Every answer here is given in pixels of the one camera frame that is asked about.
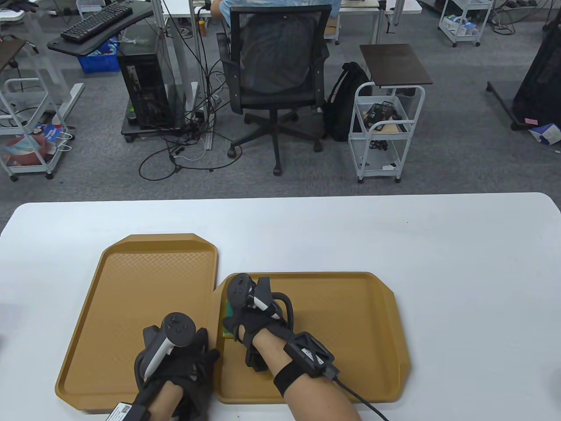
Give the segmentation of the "person's right hand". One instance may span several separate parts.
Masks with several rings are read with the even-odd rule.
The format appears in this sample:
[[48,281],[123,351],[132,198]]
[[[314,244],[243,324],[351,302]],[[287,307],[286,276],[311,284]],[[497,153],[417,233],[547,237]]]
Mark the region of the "person's right hand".
[[246,347],[247,367],[263,372],[269,367],[253,344],[255,336],[266,329],[284,341],[292,339],[294,316],[292,301],[286,294],[269,291],[259,295],[256,289],[231,285],[227,291],[227,302],[233,313],[226,316],[222,323],[232,333],[234,341]]

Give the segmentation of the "person's left hand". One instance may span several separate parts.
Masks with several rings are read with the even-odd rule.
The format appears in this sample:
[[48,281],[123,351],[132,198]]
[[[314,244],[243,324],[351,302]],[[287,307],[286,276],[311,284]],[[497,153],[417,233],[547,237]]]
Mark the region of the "person's left hand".
[[184,397],[180,407],[200,410],[204,401],[212,393],[213,370],[220,353],[209,347],[206,328],[196,331],[194,340],[186,347],[175,347],[170,355],[165,355],[156,371],[138,385],[135,403],[148,407],[170,381],[179,386]]

